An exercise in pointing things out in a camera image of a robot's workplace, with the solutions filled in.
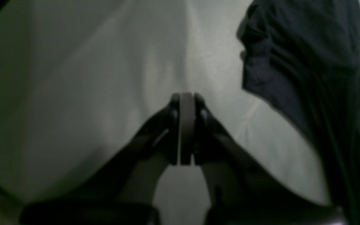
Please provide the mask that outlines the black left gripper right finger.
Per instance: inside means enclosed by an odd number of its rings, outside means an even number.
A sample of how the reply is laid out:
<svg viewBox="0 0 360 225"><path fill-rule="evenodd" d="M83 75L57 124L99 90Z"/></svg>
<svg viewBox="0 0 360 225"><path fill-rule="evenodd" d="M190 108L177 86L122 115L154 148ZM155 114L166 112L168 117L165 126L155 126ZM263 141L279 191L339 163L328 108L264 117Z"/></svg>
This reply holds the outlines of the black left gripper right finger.
<svg viewBox="0 0 360 225"><path fill-rule="evenodd" d="M194 162L212 203L206 225L344 225L341 209L314 204L270 175L193 96Z"/></svg>

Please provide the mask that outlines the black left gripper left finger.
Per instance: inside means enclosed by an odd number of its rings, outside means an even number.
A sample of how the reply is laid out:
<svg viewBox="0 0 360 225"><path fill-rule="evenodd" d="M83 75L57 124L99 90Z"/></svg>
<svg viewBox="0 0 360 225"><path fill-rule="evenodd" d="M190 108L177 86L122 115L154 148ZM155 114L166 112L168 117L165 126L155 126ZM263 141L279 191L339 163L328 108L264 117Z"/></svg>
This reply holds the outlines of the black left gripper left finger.
<svg viewBox="0 0 360 225"><path fill-rule="evenodd" d="M22 225L160 225L155 185L177 162L180 94L150 117L133 139L86 182L21 213Z"/></svg>

